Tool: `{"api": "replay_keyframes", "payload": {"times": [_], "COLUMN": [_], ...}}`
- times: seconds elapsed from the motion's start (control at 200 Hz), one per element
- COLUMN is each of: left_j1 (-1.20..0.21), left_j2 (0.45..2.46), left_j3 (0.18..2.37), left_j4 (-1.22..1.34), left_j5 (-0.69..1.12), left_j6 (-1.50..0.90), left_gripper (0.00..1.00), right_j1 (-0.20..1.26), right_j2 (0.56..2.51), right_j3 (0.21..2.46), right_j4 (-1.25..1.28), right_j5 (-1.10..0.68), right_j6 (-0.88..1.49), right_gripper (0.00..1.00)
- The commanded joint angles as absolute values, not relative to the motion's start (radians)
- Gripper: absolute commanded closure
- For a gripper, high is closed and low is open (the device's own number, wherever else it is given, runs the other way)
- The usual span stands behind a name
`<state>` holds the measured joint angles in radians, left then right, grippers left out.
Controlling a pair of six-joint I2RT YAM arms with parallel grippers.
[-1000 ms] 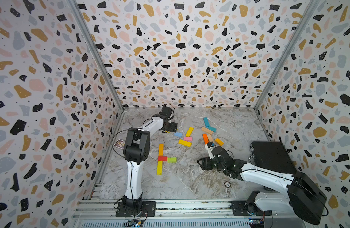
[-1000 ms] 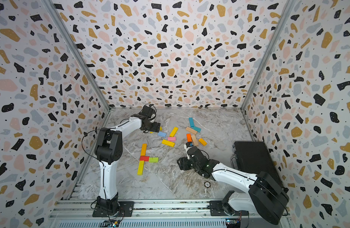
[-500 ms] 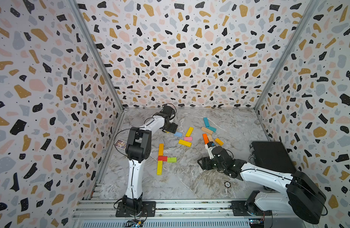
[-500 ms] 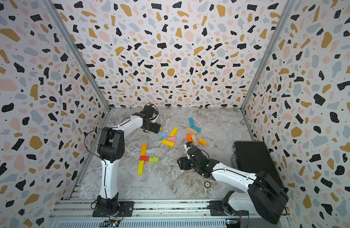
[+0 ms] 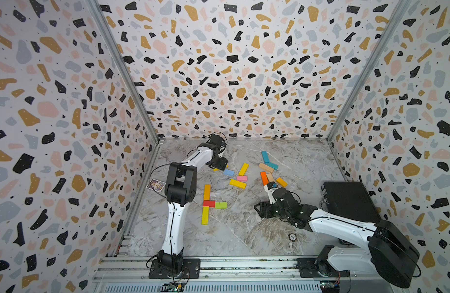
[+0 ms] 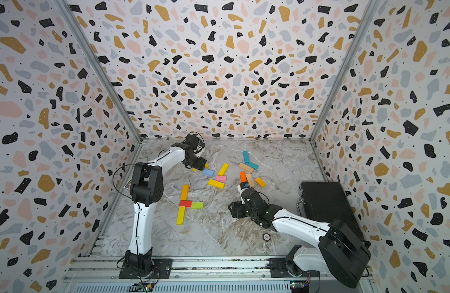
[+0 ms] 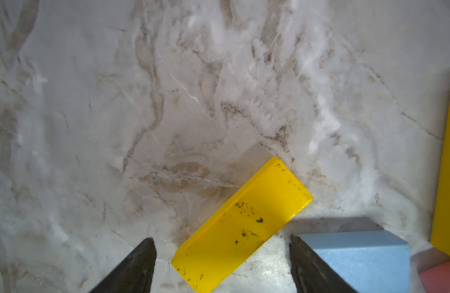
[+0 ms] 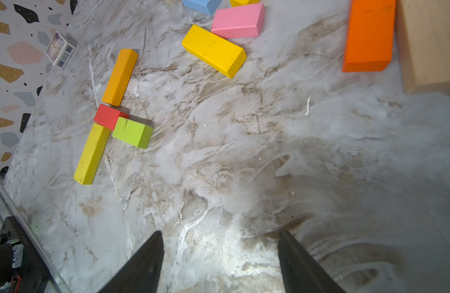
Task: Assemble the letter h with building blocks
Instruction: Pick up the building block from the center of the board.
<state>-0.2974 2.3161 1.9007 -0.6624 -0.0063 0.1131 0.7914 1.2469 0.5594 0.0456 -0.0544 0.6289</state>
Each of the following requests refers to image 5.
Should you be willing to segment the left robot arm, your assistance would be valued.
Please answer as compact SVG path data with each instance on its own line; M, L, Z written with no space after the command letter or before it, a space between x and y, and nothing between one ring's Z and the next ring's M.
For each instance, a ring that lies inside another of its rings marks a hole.
M227 139L218 133L210 134L208 140L189 152L185 160L169 164L164 188L168 221L157 261L170 271L177 272L183 266L183 233L189 204L197 192L198 171L204 166L225 170L228 160L223 153L227 143Z

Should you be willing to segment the red block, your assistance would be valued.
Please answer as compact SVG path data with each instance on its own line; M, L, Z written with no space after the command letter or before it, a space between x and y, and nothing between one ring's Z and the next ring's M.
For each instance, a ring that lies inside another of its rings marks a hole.
M211 201L211 200L204 200L203 205L204 205L204 207L214 208L216 205L216 202Z

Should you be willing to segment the lime green block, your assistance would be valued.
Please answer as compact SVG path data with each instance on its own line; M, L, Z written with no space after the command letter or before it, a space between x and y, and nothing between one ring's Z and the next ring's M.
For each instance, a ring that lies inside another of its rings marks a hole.
M216 209L227 209L227 202L215 202Z

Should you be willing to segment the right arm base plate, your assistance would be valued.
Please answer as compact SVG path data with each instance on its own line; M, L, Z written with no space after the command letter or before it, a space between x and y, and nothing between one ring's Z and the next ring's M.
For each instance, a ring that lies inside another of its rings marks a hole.
M339 278L349 277L349 271L337 271L325 261L316 258L298 258L296 268L301 278Z

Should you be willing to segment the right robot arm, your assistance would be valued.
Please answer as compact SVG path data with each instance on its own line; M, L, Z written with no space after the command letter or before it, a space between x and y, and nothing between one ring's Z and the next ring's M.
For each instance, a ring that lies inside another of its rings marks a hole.
M303 205L293 192L278 188L275 183L265 185L264 190L269 200L254 206L261 218L276 217L295 228L327 234L351 245L349 248L325 245L314 263L305 269L317 271L322 277L343 271L376 273L404 289L410 287L413 278L421 276L418 250L393 223L361 222Z

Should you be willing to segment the orange-yellow long block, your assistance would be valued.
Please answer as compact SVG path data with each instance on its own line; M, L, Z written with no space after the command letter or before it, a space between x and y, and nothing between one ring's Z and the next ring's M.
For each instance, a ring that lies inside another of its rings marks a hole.
M210 200L210 194L211 194L211 185L210 184L206 184L204 186L204 201L209 201Z

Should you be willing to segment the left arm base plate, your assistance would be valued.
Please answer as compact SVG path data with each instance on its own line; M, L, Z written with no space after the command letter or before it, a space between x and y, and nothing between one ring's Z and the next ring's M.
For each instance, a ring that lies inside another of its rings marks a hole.
M201 259L199 258L187 258L180 264L166 265L160 264L158 260L153 260L149 279L198 279L200 274Z

